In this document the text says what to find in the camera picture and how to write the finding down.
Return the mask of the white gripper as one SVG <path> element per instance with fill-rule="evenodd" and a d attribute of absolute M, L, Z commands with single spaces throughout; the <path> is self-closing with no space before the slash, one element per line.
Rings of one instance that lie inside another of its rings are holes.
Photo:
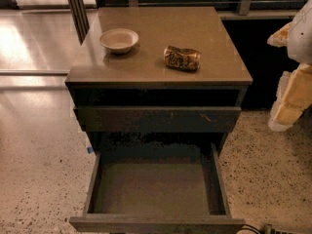
<path fill-rule="evenodd" d="M 273 33 L 267 43 L 287 47 L 289 58 L 300 62 L 295 71 L 285 71 L 281 76 L 270 111 L 268 127 L 274 132 L 284 132 L 312 104 L 312 0 L 307 1 L 292 23 Z"/>

